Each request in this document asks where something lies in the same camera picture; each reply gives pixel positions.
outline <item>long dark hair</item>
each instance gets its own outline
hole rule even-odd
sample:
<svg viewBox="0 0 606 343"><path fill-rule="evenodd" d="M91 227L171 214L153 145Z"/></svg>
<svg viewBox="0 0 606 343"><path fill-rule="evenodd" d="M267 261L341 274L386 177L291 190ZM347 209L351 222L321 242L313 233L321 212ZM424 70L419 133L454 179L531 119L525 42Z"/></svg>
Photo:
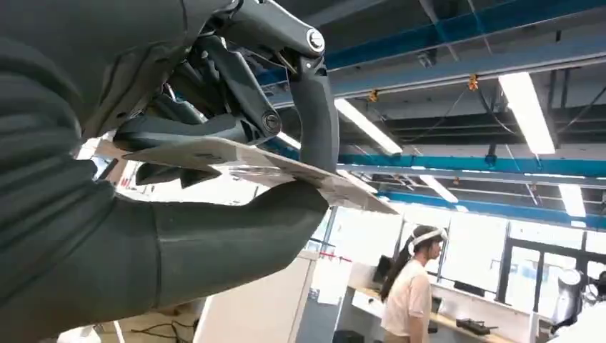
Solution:
<svg viewBox="0 0 606 343"><path fill-rule="evenodd" d="M410 243L412 243L412 240L415 237L420 237L423 234L433 232L436 230L437 229L435 227L431 227L428 225L419 225L417 228L412 230L412 234L410 235L410 237L408 237L408 239L406 240L406 243L404 243L404 248L402 248L402 251L399 252L396 262L394 263L392 268L387 273L387 278L385 279L385 282L383 282L383 287L381 287L381 292L379 293L379 295L381 296L381 301L385 302L385 300L387 299L387 296L389 295L389 291L392 290L392 287L394 285L394 282L396 281L397 276L402 271L402 269L404 269L404 266L406 266L408 261L412 258L412 256L410 255L410 253L408 251L408 246L410 245ZM441 241L442 241L442 237L440 235L438 235L434 238L420 242L419 244L417 244L417 246L414 247L414 252L416 253L421 249L429 248L430 246L432 246L433 242L441 242Z"/></svg>

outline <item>white partition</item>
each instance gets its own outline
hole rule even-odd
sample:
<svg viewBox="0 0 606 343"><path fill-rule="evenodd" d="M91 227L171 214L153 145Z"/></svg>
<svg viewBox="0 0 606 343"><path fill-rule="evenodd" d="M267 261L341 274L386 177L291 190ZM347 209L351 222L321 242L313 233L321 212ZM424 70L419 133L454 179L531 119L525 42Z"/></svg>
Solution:
<svg viewBox="0 0 606 343"><path fill-rule="evenodd" d="M280 272L207 298L194 343L294 343L316 260L301 252Z"/></svg>
<svg viewBox="0 0 606 343"><path fill-rule="evenodd" d="M432 285L434 297L442 298L439 313L450 318L482 320L493 333L514 342L528 342L530 313L457 289Z"/></svg>

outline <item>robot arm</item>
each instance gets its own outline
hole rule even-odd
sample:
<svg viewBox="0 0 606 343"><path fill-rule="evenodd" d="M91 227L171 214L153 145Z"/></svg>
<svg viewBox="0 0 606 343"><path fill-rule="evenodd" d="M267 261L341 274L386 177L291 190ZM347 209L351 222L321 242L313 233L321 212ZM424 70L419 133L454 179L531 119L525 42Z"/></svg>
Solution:
<svg viewBox="0 0 606 343"><path fill-rule="evenodd" d="M205 23L248 2L256 1L0 5L0 332L6 341L34 342L258 279L287 266L317 228L328 204L304 182L270 189L243 207L135 202L93 182L92 162L71 156L83 137L128 124L147 109L190 48L197 49ZM301 109L302 159L334 170L337 122L325 71L316 56L297 56L297 68L314 72L291 71L291 84L324 96ZM237 105L235 93L227 92ZM155 107L175 114L171 123L197 125L170 100ZM328 109L329 118L308 119L313 104L325 106L320 110ZM224 103L206 105L220 110ZM332 126L320 127L325 122ZM320 133L309 130L313 123ZM323 147L330 154L310 150L314 135L331 142Z"/></svg>
<svg viewBox="0 0 606 343"><path fill-rule="evenodd" d="M206 31L213 34L205 33L196 40L186 61L169 79L210 120L196 123L196 114L179 115L188 112L187 106L161 95L152 105L173 109L161 111L164 115L160 117L141 115L127 121L114 136L114 143L136 151L191 137L220 136L257 145L280 132L280 118L246 61L239 52L228 51L220 35L288 71L302 123L301 160L334 172L339 116L324 65L322 35L272 0L239 0L232 7L211 18Z"/></svg>

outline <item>black object on desk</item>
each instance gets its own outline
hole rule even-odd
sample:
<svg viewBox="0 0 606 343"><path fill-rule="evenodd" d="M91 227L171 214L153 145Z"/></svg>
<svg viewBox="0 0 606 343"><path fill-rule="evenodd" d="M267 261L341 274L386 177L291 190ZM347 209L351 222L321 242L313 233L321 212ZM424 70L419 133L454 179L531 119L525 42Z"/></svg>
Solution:
<svg viewBox="0 0 606 343"><path fill-rule="evenodd" d="M427 327L428 334L436 334L437 333L437 324L434 322L429 322L429 326Z"/></svg>
<svg viewBox="0 0 606 343"><path fill-rule="evenodd" d="M485 336L487 334L490 334L491 329L498 328L498 327L486 327L484 325L484 322L475 321L475 320L471 320L471 319L457 319L457 327L471 331L474 334L477 334L478 336Z"/></svg>
<svg viewBox="0 0 606 343"><path fill-rule="evenodd" d="M463 291L463 292L475 294L478 297L482 297L482 298L486 294L485 290L483 290L483 289L481 289L479 287L476 287L474 285L471 285L471 284L466 284L466 283L461 282L461 281L455 281L454 282L454 289L458 289L458 290Z"/></svg>

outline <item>blue steel beam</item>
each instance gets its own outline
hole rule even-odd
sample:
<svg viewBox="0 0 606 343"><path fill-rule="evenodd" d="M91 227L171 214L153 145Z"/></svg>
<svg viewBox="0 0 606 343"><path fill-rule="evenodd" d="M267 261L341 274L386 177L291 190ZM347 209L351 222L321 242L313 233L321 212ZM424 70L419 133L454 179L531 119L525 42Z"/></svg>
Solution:
<svg viewBox="0 0 606 343"><path fill-rule="evenodd" d="M427 195L405 194L399 192L381 192L377 196L387 197L394 202L406 202L409 204L422 204L427 206L442 207L446 209L455 209L453 204L440 197L431 197ZM510 219L529 219L532 221L547 222L570 227L572 220L581 220L587 224L587 227L606 231L606 217L587 215L586 218L573 218L566 212L554 209L542 209L539 207L512 206L509 204L498 204L490 202L471 202L459 200L457 205L467 207L470 212L479 214L488 214L498 217L507 217Z"/></svg>
<svg viewBox="0 0 606 343"><path fill-rule="evenodd" d="M363 174L379 174L379 175L402 175L416 176L430 175L444 179L464 179L483 182L504 182L512 184L578 184L585 188L606 189L606 180L596 177L572 177L564 174L557 174L558 177L550 176L552 173L502 173L498 171L465 171L452 169L415 169L403 166L359 166L352 164L340 164L338 169L349 172L358 172Z"/></svg>
<svg viewBox="0 0 606 343"><path fill-rule="evenodd" d="M299 152L284 147L278 141L267 143L273 152L290 159L299 160ZM424 166L427 169L448 169L454 171L475 170L482 172L500 172L511 174L556 174L592 178L606 178L606 161L574 159L503 159L499 158L494 166L486 163L482 157L451 156L387 156L387 155L339 155L340 164L357 166L411 167Z"/></svg>
<svg viewBox="0 0 606 343"><path fill-rule="evenodd" d="M393 36L369 41L348 49L328 53L329 70L354 66L393 56L423 51L438 46L480 38L521 26L559 19L602 6L604 0L511 0L475 13L463 14L421 26ZM437 27L446 34L440 35ZM275 69L257 76L262 85L286 81L283 69Z"/></svg>

